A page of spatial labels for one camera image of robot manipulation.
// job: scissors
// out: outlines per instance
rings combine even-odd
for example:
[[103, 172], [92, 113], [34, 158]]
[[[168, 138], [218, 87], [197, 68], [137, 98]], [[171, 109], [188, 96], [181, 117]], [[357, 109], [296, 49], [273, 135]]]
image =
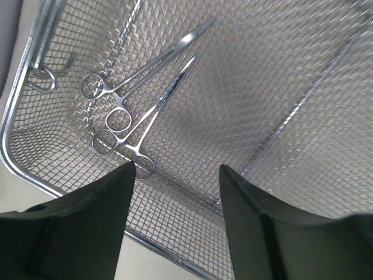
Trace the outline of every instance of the scissors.
[[[155, 102], [155, 104], [145, 113], [145, 115], [141, 118], [141, 120], [134, 126], [134, 128], [128, 132], [128, 134], [126, 135], [125, 138], [119, 138], [117, 137], [114, 132], [112, 132], [110, 129], [106, 129], [106, 128], [103, 128], [103, 129], [100, 129], [98, 130], [94, 135], [93, 135], [93, 138], [92, 138], [92, 142], [91, 142], [91, 145], [92, 145], [92, 148], [93, 150], [98, 153], [99, 155], [108, 155], [110, 153], [112, 153], [113, 151], [116, 150], [116, 148], [121, 145], [121, 144], [125, 144], [125, 147], [132, 150], [133, 154], [135, 155], [133, 161], [136, 162], [138, 161], [139, 159], [142, 159], [142, 160], [145, 160], [147, 162], [147, 170], [144, 170], [145, 171], [145, 176], [141, 177], [141, 178], [138, 178], [140, 180], [143, 180], [143, 179], [146, 179], [148, 178], [150, 175], [153, 174], [155, 168], [156, 168], [156, 164], [154, 163], [154, 161], [147, 157], [146, 155], [142, 154], [140, 152], [140, 147], [141, 147], [141, 144], [146, 136], [146, 134], [149, 132], [149, 129], [150, 127], [153, 125], [154, 121], [156, 120], [159, 112], [162, 110], [162, 108], [164, 107], [164, 105], [166, 104], [168, 98], [170, 98], [171, 94], [174, 92], [175, 88], [177, 87], [177, 85], [180, 83], [181, 79], [185, 76], [185, 74], [188, 73], [188, 70], [191, 68], [191, 66], [194, 64], [195, 60], [196, 60], [197, 56], [194, 56], [191, 60], [188, 61], [188, 63], [184, 66], [184, 68], [180, 71], [180, 73], [174, 78], [174, 80], [169, 84], [169, 86], [167, 87], [167, 89], [163, 92], [163, 94], [161, 95], [161, 97], [159, 97], [159, 99]], [[155, 112], [153, 118], [150, 120], [150, 123], [149, 125], [146, 127], [145, 129], [145, 132], [143, 133], [143, 135], [141, 136], [139, 142], [135, 145], [135, 146], [131, 146], [130, 144], [127, 143], [128, 141], [128, 138], [137, 130], [137, 128], [141, 125], [141, 123], [143, 123], [147, 118], [148, 116], [156, 109], [157, 111]], [[107, 146], [107, 145], [104, 145], [105, 146], [105, 149], [106, 150], [101, 150], [99, 149], [96, 145], [95, 145], [95, 140], [96, 139], [100, 139], [98, 136], [99, 134], [102, 134], [103, 132], [106, 132], [106, 133], [109, 133], [111, 135], [111, 137], [115, 140], [115, 144], [113, 146]]]
[[[105, 124], [106, 127], [115, 133], [119, 133], [122, 131], [127, 130], [132, 125], [132, 116], [128, 109], [123, 105], [123, 101], [134, 91], [136, 91], [138, 88], [140, 88], [147, 80], [149, 80], [157, 71], [161, 70], [163, 67], [165, 67], [174, 57], [176, 57], [185, 47], [187, 47], [198, 35], [200, 35], [202, 32], [204, 32], [214, 21], [214, 18], [207, 20], [202, 25], [196, 27], [191, 32], [189, 32], [187, 35], [185, 35], [179, 42], [169, 47], [167, 50], [163, 51], [159, 55], [157, 55], [155, 58], [148, 61], [143, 67], [141, 67], [138, 71], [134, 72], [132, 75], [127, 77], [123, 80], [120, 84], [111, 87], [108, 82], [104, 79], [103, 76], [96, 74], [96, 73], [90, 73], [86, 75], [81, 83], [80, 83], [80, 91], [82, 95], [88, 99], [88, 100], [96, 100], [105, 95], [106, 93], [110, 93], [115, 101], [117, 102], [117, 106], [112, 109], [108, 115], [105, 118]], [[133, 78], [137, 77], [139, 74], [150, 68], [153, 64], [159, 62], [160, 63], [154, 67], [144, 78], [142, 78], [135, 86], [133, 86], [131, 89], [129, 89], [123, 96], [119, 96], [116, 91], [129, 83]], [[93, 95], [88, 95], [87, 91], [89, 89], [92, 90], [92, 88], [95, 88]], [[116, 111], [123, 111], [127, 117], [128, 120], [125, 122], [126, 127], [121, 129], [115, 129], [109, 125], [109, 119], [112, 116], [112, 114]]]

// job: black plastic part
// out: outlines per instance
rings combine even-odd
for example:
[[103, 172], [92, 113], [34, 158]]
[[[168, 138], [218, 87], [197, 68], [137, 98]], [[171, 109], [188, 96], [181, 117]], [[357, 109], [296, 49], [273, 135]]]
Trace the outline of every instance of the black plastic part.
[[220, 195], [235, 280], [373, 279], [373, 215], [314, 215], [225, 165]]
[[25, 212], [0, 214], [1, 279], [114, 279], [133, 162]]

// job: wire mesh basket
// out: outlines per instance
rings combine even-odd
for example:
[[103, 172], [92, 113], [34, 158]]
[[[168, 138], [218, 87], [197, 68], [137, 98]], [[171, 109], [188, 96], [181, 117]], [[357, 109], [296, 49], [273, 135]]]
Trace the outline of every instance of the wire mesh basket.
[[29, 83], [49, 83], [30, 67], [50, 5], [36, 15], [2, 121], [2, 160], [20, 177], [57, 197], [129, 160], [125, 149], [93, 152], [92, 133], [115, 104], [110, 96], [87, 101], [80, 81], [95, 72], [116, 85], [215, 17], [126, 100], [136, 123], [199, 53], [145, 140], [156, 171], [136, 183], [126, 234], [202, 278], [233, 279], [222, 163], [319, 215], [373, 210], [369, 1], [67, 0], [44, 64], [61, 69], [76, 59], [45, 94]]

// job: metal basket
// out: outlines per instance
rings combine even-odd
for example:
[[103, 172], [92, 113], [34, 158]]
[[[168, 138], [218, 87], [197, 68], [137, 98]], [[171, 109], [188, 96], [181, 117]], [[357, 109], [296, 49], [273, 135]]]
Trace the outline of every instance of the metal basket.
[[29, 75], [49, 5], [36, 15], [2, 121], [2, 160], [20, 177], [57, 197], [128, 160], [122, 149], [92, 151], [92, 131], [114, 103], [85, 100], [81, 79], [97, 72], [117, 84], [215, 17], [126, 101], [136, 123], [185, 60], [200, 54], [145, 140], [156, 172], [136, 183], [126, 234], [202, 278], [233, 279], [222, 163], [319, 215], [373, 210], [369, 1], [67, 0], [44, 64], [61, 69], [72, 53], [76, 61], [43, 94], [27, 83], [49, 83]]

